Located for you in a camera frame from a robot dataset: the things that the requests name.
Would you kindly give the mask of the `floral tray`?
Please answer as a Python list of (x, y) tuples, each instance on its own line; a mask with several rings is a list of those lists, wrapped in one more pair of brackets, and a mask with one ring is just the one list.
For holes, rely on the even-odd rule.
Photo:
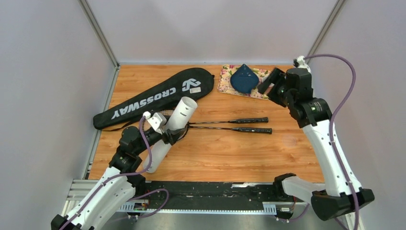
[[(241, 65), (230, 65), (230, 64), (224, 64), (221, 68), (220, 76), (219, 76), (219, 81), (217, 85), (217, 90), (221, 93), (225, 94), (230, 94), (230, 95), (235, 95), (235, 96), (243, 96), (243, 97), (248, 97), (248, 98), (255, 98), (255, 99), (262, 99), (262, 100), (267, 100), (268, 96), (260, 94), (258, 92), (258, 89), (253, 89), (251, 93), (244, 94), (236, 91), (231, 83), (231, 76), (241, 67)], [(267, 78), (267, 76), (270, 74), (269, 70), (266, 69), (258, 69), (258, 68), (251, 68), (250, 69), (257, 75), (259, 79), (259, 83), (262, 83), (263, 78)]]

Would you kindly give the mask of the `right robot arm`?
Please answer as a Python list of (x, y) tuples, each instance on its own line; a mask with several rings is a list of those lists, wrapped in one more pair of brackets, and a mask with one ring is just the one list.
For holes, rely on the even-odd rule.
[(323, 221), (355, 212), (375, 200), (351, 170), (335, 132), (327, 102), (313, 96), (312, 75), (304, 68), (274, 68), (257, 87), (269, 100), (287, 107), (310, 141), (325, 180), (324, 185), (305, 181), (294, 173), (275, 178), (273, 194), (280, 201), (290, 196), (309, 203)]

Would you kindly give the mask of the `black racket bag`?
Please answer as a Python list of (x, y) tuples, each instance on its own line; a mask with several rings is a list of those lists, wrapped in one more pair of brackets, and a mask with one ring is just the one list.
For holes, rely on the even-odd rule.
[(203, 68), (182, 70), (154, 87), (93, 117), (93, 126), (103, 130), (123, 123), (123, 127), (139, 121), (144, 112), (169, 110), (182, 97), (197, 101), (214, 88), (214, 75)]

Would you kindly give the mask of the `badminton racket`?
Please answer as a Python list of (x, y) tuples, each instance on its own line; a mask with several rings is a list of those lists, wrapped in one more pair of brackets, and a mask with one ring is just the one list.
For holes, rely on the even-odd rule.
[(258, 127), (212, 127), (212, 126), (199, 126), (199, 125), (186, 125), (187, 132), (189, 129), (218, 129), (218, 130), (232, 130), (236, 132), (245, 132), (245, 133), (261, 133), (261, 134), (272, 134), (272, 128), (258, 128)]
[[(166, 118), (169, 118), (174, 112), (174, 109), (169, 110), (161, 110), (159, 113), (163, 114)], [(206, 122), (188, 122), (190, 125), (203, 125), (203, 124), (253, 124), (253, 123), (268, 123), (268, 117), (260, 117), (260, 118), (239, 118), (227, 121), (206, 121)]]

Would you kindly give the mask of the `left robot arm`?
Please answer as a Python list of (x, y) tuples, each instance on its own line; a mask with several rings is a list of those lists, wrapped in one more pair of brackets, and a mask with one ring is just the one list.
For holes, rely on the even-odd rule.
[(53, 230), (99, 230), (131, 198), (146, 194), (145, 178), (137, 168), (142, 162), (140, 153), (162, 140), (174, 145), (185, 128), (167, 130), (162, 134), (150, 128), (130, 126), (122, 131), (119, 146), (102, 178), (68, 214), (56, 215), (51, 221)]

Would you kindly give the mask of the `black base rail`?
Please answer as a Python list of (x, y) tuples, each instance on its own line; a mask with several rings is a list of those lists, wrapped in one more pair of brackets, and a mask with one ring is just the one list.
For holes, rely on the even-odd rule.
[(298, 216), (306, 202), (280, 195), (272, 183), (150, 181), (141, 185), (130, 212)]

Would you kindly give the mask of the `upper badminton racket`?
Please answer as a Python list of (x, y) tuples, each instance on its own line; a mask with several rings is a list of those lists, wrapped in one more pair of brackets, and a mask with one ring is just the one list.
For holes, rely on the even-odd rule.
[[(174, 112), (174, 109), (169, 110), (161, 110), (159, 113), (163, 114), (166, 118), (169, 118)], [(260, 117), (260, 118), (239, 118), (227, 121), (206, 121), (206, 122), (188, 122), (190, 125), (203, 125), (203, 124), (253, 124), (253, 123), (268, 123), (268, 117)]]

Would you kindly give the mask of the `lower badminton racket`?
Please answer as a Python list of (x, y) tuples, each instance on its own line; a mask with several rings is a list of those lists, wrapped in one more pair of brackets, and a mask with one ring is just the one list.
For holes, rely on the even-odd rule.
[(236, 132), (245, 132), (245, 133), (261, 133), (261, 134), (272, 134), (272, 128), (258, 128), (258, 127), (212, 127), (212, 126), (199, 126), (199, 125), (186, 125), (187, 132), (189, 129), (218, 129), (218, 130), (232, 130)]

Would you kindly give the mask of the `white shuttlecock tube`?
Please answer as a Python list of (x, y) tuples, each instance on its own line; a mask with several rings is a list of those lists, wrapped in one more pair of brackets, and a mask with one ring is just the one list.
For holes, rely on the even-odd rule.
[[(190, 97), (182, 97), (175, 107), (173, 114), (167, 118), (167, 123), (163, 127), (163, 130), (176, 130), (186, 127), (197, 107), (198, 105), (195, 100)], [(148, 132), (154, 134), (153, 130), (144, 132), (145, 134), (148, 134)], [(147, 173), (154, 173), (172, 148), (172, 145), (164, 144), (162, 140), (158, 141), (155, 145), (152, 145), (152, 141), (149, 144), (152, 147), (151, 153), (147, 156), (143, 167), (147, 169)]]

